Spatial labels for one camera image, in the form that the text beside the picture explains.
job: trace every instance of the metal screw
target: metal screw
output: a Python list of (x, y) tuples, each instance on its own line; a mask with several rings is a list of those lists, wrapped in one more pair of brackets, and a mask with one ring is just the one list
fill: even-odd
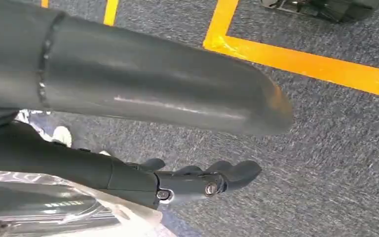
[(168, 191), (166, 190), (159, 190), (157, 191), (157, 194), (156, 194), (157, 198), (160, 199), (160, 200), (168, 200), (170, 194)]
[(217, 193), (217, 184), (216, 183), (208, 183), (207, 186), (205, 186), (205, 195), (207, 197), (212, 197)]

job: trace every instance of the black object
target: black object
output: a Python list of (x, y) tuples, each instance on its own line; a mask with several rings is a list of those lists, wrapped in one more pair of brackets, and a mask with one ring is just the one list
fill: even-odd
[(287, 98), (251, 65), (0, 0), (0, 110), (19, 108), (253, 135), (292, 123)]
[(292, 122), (287, 98), (253, 66), (0, 0), (0, 171), (55, 175), (151, 208), (165, 197), (242, 188), (261, 171), (252, 161), (183, 173), (155, 171), (163, 166), (156, 160), (123, 163), (43, 141), (28, 124), (13, 121), (20, 108), (254, 135), (283, 132)]
[(260, 0), (268, 8), (323, 18), (332, 22), (362, 20), (379, 6), (379, 0)]

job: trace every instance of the yellow tape line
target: yellow tape line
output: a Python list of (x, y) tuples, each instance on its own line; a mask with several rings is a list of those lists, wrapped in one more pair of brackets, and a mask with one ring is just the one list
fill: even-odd
[(107, 0), (105, 8), (104, 24), (113, 26), (117, 14), (118, 0)]
[(41, 0), (41, 7), (48, 8), (48, 0)]
[(226, 36), (238, 0), (218, 0), (208, 50), (379, 95), (379, 68)]

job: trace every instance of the clear plastic bag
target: clear plastic bag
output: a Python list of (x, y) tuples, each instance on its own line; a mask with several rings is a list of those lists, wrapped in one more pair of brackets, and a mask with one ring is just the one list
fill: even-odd
[(139, 236), (162, 219), (156, 210), (56, 176), (0, 171), (0, 220), (10, 235), (105, 230)]

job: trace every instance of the joint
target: joint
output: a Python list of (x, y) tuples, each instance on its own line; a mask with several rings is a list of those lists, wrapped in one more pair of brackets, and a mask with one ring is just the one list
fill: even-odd
[(45, 72), (48, 68), (48, 61), (50, 59), (50, 53), (54, 45), (55, 34), (66, 16), (67, 14), (61, 12), (54, 18), (47, 34), (45, 35), (44, 42), (41, 47), (41, 54), (38, 59), (38, 98), (42, 106), (46, 109), (51, 108), (45, 91)]

